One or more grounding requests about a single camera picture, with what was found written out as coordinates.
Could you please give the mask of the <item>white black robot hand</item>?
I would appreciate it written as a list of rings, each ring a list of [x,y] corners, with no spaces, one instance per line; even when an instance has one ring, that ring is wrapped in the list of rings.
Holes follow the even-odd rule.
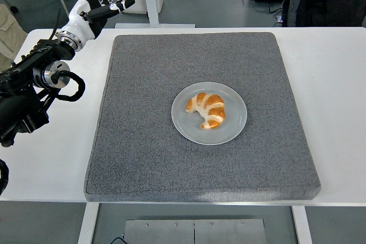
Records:
[[[135,0],[78,0],[69,13],[68,23],[61,28],[57,38],[71,41],[77,50],[87,41],[96,39],[109,18],[135,4]]]

